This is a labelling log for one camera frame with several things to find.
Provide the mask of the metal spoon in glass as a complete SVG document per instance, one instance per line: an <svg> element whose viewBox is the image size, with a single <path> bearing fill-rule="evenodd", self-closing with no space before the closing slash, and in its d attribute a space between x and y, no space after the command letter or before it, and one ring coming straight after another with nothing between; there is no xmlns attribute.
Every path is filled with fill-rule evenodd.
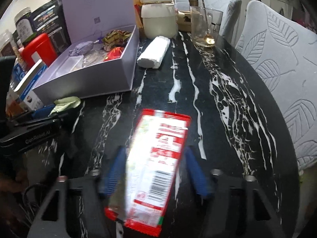
<svg viewBox="0 0 317 238"><path fill-rule="evenodd" d="M204 41L206 42L206 44L208 44L210 47L212 47L215 45L215 39L210 34L210 28L209 28L209 24L208 24L208 17L207 17L205 1L204 0L201 0L201 1L202 1L202 7L204 10L204 16L205 16L205 21L206 21L206 35L204 36Z"/></svg>

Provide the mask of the green tea packet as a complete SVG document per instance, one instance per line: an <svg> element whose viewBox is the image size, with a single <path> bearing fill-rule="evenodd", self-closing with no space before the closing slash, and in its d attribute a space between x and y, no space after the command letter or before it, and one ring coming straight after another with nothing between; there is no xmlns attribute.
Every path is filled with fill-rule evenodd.
<svg viewBox="0 0 317 238"><path fill-rule="evenodd" d="M80 104L81 100L76 96L57 99L54 101L53 110L50 112L49 115L64 112L68 109L77 108Z"/></svg>

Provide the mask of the gold red packet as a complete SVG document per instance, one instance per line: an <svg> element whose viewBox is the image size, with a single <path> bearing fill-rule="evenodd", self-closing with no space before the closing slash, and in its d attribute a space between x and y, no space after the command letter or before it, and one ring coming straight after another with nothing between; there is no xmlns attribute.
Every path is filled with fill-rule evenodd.
<svg viewBox="0 0 317 238"><path fill-rule="evenodd" d="M109 52L115 47L125 47L131 32L122 30L113 30L109 32L105 37L102 38L102 43L104 45L104 50Z"/></svg>

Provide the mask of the purple satin pouch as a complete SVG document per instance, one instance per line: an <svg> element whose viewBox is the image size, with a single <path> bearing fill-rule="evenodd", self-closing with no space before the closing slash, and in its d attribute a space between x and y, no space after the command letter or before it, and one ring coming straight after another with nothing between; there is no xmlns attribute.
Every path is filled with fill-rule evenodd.
<svg viewBox="0 0 317 238"><path fill-rule="evenodd" d="M74 49L70 50L68 55L70 57L78 57L92 51L94 47L102 48L102 46L103 44L100 39L97 39L96 41L81 42L76 45Z"/></svg>

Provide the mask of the blue white carton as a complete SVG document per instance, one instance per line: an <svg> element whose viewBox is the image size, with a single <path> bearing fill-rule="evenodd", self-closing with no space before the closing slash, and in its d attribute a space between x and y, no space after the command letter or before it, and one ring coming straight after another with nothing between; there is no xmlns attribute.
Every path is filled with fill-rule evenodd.
<svg viewBox="0 0 317 238"><path fill-rule="evenodd" d="M14 90L19 96L19 100L23 102L23 105L31 111L44 106L40 98L33 91L33 87L46 69L47 65L42 59L38 60Z"/></svg>

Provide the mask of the leaf-pattern chair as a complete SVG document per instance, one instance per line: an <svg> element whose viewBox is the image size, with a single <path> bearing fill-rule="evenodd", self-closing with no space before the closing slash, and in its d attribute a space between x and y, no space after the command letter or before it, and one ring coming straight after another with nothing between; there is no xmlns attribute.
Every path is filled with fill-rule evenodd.
<svg viewBox="0 0 317 238"><path fill-rule="evenodd" d="M298 169L312 167L316 164L316 33L252 0L235 48L278 104Z"/></svg>
<svg viewBox="0 0 317 238"><path fill-rule="evenodd" d="M204 2L207 9L222 12L219 35L231 43L234 26L240 16L242 0L204 0ZM202 7L202 0L198 0L198 4Z"/></svg>

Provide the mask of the bright red candy packet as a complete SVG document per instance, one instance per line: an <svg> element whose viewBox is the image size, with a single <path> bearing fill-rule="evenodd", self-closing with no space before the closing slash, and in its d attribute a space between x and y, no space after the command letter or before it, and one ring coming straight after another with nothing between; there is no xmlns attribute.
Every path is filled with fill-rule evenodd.
<svg viewBox="0 0 317 238"><path fill-rule="evenodd" d="M119 59L124 51L124 47L115 47L107 53L107 56L104 58L104 62Z"/></svg>

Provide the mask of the far leaf-pattern chair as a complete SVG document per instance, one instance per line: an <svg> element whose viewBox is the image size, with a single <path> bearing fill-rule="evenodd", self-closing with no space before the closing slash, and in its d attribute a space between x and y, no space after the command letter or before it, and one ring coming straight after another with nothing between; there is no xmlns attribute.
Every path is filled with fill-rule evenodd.
<svg viewBox="0 0 317 238"><path fill-rule="evenodd" d="M231 43L234 26L240 16L242 0L204 0L204 2L207 9L222 12L219 35ZM202 7L202 0L198 0L198 4Z"/></svg>

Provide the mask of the red white snack packet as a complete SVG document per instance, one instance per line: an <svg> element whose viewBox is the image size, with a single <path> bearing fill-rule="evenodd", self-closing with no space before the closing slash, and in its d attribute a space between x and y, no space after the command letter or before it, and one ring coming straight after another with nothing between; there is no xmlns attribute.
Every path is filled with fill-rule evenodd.
<svg viewBox="0 0 317 238"><path fill-rule="evenodd" d="M142 110L126 149L125 173L104 209L107 218L159 236L190 122L188 115Z"/></svg>

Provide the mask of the red box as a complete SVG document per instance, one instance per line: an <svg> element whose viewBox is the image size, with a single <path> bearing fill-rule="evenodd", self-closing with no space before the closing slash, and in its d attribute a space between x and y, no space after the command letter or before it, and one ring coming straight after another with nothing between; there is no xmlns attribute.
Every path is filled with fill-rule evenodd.
<svg viewBox="0 0 317 238"><path fill-rule="evenodd" d="M32 40L23 49L21 56L26 63L27 71L29 71L40 59L42 59L48 67L57 59L57 53L46 33L40 34Z"/></svg>

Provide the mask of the lavender gift box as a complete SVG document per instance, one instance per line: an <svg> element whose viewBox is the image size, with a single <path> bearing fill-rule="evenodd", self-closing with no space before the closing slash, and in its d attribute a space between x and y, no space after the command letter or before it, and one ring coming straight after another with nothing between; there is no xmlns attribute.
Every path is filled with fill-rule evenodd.
<svg viewBox="0 0 317 238"><path fill-rule="evenodd" d="M62 5L72 44L41 75L33 87L34 93L48 105L64 97L88 98L130 91L139 48L133 0L62 0ZM113 30L131 33L120 58L72 70L70 50Z"/></svg>

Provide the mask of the dark labelled jar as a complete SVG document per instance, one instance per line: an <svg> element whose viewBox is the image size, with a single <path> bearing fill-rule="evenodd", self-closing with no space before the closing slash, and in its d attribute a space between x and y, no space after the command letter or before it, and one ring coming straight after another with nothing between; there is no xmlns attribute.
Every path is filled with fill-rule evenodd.
<svg viewBox="0 0 317 238"><path fill-rule="evenodd" d="M14 23L21 43L26 46L35 36L31 8L25 7L18 12L14 17Z"/></svg>

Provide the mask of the clear drinking glass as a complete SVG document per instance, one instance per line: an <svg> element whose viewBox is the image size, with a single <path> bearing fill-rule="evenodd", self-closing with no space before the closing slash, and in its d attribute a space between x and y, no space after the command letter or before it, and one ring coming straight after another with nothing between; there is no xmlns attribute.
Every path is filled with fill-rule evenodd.
<svg viewBox="0 0 317 238"><path fill-rule="evenodd" d="M219 36L219 29L222 20L222 12L212 9L207 9L208 24L210 28L210 34L215 39L215 43ZM191 7L191 39L195 45L201 47L211 48L204 41L206 35L206 21L204 16L203 7Z"/></svg>

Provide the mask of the black printed package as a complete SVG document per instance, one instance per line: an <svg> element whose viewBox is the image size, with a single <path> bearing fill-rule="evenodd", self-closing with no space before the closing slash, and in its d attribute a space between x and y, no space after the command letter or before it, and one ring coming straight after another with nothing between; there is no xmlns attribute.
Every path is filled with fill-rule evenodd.
<svg viewBox="0 0 317 238"><path fill-rule="evenodd" d="M66 20L64 18L62 0L51 0L32 12L36 32L46 33L59 56L70 45Z"/></svg>

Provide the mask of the clear plastic snack packet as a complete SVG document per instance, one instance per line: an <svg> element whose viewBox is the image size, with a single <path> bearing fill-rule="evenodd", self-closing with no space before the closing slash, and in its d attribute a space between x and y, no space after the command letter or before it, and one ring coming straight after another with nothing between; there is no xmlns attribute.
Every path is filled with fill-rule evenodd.
<svg viewBox="0 0 317 238"><path fill-rule="evenodd" d="M82 67L91 66L100 62L103 62L107 53L104 50L91 50L83 57Z"/></svg>

